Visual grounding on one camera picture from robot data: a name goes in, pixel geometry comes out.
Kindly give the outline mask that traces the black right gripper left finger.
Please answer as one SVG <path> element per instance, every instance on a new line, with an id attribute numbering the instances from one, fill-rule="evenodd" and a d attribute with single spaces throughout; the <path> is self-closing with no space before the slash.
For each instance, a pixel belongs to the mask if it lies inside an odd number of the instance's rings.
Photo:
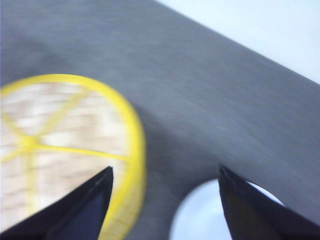
<path id="1" fill-rule="evenodd" d="M 62 199 L 1 233 L 2 240 L 96 240 L 113 189 L 106 167 Z"/>

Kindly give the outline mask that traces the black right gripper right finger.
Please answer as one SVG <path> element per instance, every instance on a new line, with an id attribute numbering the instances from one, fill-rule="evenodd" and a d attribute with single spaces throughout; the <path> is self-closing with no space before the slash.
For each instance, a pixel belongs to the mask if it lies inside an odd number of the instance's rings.
<path id="1" fill-rule="evenodd" d="M 319 225 L 275 202 L 220 165 L 219 193 L 234 240 L 318 240 Z"/>

